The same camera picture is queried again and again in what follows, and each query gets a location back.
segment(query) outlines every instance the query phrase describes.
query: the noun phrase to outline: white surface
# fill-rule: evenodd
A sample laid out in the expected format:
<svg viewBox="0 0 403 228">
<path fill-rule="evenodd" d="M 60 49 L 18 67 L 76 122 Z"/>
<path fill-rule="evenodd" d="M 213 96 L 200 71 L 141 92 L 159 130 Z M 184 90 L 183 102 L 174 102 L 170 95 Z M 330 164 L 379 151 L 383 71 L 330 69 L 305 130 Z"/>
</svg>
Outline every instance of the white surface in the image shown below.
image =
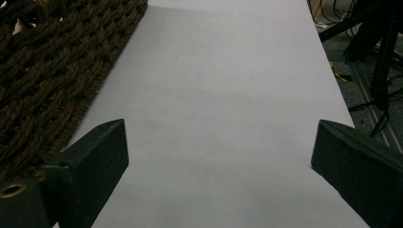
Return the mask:
<svg viewBox="0 0 403 228">
<path fill-rule="evenodd" d="M 125 119 L 94 227 L 367 227 L 310 168 L 319 119 L 352 121 L 306 3 L 149 5 L 74 137 Z"/>
</svg>

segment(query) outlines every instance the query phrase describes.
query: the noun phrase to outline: cable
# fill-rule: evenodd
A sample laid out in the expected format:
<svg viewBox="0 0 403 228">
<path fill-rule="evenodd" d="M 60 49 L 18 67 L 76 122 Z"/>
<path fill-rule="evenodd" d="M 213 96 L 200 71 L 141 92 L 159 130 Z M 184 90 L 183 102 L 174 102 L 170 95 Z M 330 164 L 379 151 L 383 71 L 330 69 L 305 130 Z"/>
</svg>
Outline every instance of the cable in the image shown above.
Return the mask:
<svg viewBox="0 0 403 228">
<path fill-rule="evenodd" d="M 339 9 L 336 8 L 336 3 L 337 0 L 333 1 L 333 14 L 338 17 L 338 19 L 341 19 L 341 17 L 336 13 L 337 11 L 340 11 Z"/>
<path fill-rule="evenodd" d="M 356 0 L 353 0 L 353 1 L 351 2 L 351 4 L 350 4 L 349 10 L 346 11 L 346 12 L 347 12 L 347 18 L 350 18 L 351 15 L 353 14 L 353 9 L 354 9 L 354 7 L 355 7 L 355 4 L 356 4 Z M 345 31 L 344 31 L 344 33 L 347 35 L 347 37 L 351 40 L 352 37 L 355 36 L 355 34 L 354 34 L 352 28 L 350 28 L 350 32 L 352 33 L 351 35 L 349 34 L 348 30 L 345 30 Z"/>
<path fill-rule="evenodd" d="M 397 74 L 397 75 L 393 76 L 392 78 L 390 78 L 388 81 L 391 82 L 391 81 L 401 78 L 401 77 L 403 77 L 403 74 Z"/>
<path fill-rule="evenodd" d="M 388 98 L 390 98 L 390 97 L 392 97 L 394 95 L 397 95 L 397 94 L 399 94 L 401 92 L 403 92 L 403 88 L 400 88 L 397 91 L 388 94 Z M 394 100 L 391 100 L 390 102 L 395 102 L 395 101 L 400 100 L 400 99 L 401 98 L 394 99 Z M 371 105 L 376 105 L 376 103 L 379 102 L 379 101 L 380 101 L 379 99 L 374 100 L 374 101 L 370 101 L 370 102 L 367 102 L 367 103 L 364 103 L 364 104 L 359 104 L 359 105 L 356 105 L 356 106 L 349 107 L 348 109 L 349 109 L 349 112 L 355 112 L 355 111 L 358 111 L 358 110 L 360 110 L 360 109 L 362 109 L 364 107 L 371 106 Z"/>
<path fill-rule="evenodd" d="M 375 46 L 373 50 L 370 52 L 375 58 L 377 58 L 379 54 L 379 47 Z M 391 67 L 403 73 L 403 57 L 395 53 L 392 60 L 391 60 Z"/>
<path fill-rule="evenodd" d="M 329 17 L 326 16 L 325 11 L 323 10 L 322 0 L 319 1 L 319 4 L 320 4 L 320 9 L 322 10 L 322 15 L 323 15 L 323 17 L 324 17 L 326 20 L 330 21 L 331 23 L 334 23 L 334 24 L 335 24 L 335 23 L 338 23 L 337 21 L 331 20 L 331 19 L 329 19 Z"/>
<path fill-rule="evenodd" d="M 317 10 L 315 11 L 315 13 L 313 13 L 311 0 L 308 1 L 308 6 L 309 6 L 309 9 L 310 9 L 310 12 L 311 12 L 312 20 L 313 20 L 314 23 L 317 24 L 317 25 L 323 25 L 323 26 L 334 25 L 335 22 L 332 22 L 332 23 L 321 23 L 321 22 L 317 22 L 317 21 L 315 20 L 315 17 L 317 16 L 317 12 L 319 11 L 320 7 L 322 6 L 322 3 L 321 3 L 321 2 L 322 2 L 322 1 L 320 1 L 320 5 L 317 6 Z"/>
<path fill-rule="evenodd" d="M 379 118 L 379 121 L 376 123 L 373 131 L 370 134 L 370 137 L 375 136 L 377 133 L 379 133 L 381 130 L 383 130 L 383 128 L 385 128 L 385 126 L 388 124 L 389 121 L 389 111 L 388 109 L 386 109 L 381 117 Z"/>
</svg>

